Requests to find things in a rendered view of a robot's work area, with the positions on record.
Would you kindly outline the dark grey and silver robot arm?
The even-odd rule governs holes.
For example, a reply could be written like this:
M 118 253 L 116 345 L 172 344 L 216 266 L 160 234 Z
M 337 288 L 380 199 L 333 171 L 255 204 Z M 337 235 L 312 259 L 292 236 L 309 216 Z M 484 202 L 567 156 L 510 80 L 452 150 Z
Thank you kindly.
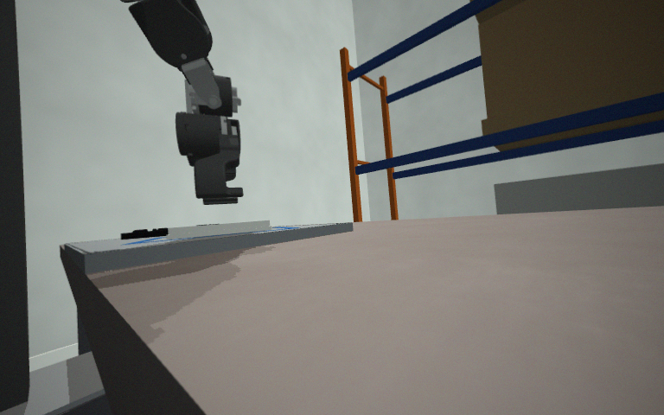
M 215 75 L 208 60 L 213 38 L 195 0 L 120 1 L 137 2 L 130 13 L 157 55 L 183 73 L 194 114 L 232 118 L 238 113 L 237 87 L 231 78 Z

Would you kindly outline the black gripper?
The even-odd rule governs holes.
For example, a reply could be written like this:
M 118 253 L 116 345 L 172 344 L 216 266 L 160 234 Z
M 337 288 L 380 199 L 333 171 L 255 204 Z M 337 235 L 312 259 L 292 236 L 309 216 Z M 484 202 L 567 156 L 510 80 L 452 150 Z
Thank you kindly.
M 238 203 L 243 188 L 229 188 L 227 182 L 239 166 L 239 120 L 194 114 L 187 80 L 185 93 L 187 112 L 176 113 L 176 138 L 180 154 L 194 167 L 196 198 L 204 198 L 204 205 Z

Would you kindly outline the black rectangular frame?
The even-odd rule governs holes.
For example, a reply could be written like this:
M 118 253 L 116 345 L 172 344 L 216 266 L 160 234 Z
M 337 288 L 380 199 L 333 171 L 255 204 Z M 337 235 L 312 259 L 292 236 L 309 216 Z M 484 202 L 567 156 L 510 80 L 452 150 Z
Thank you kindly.
M 152 231 L 149 232 L 147 231 L 148 231 L 147 229 L 142 229 L 142 230 L 134 230 L 131 233 L 121 233 L 121 239 L 140 239 L 140 238 L 160 237 L 160 236 L 166 236 L 168 234 L 168 228 L 158 228 L 158 229 L 153 229 Z

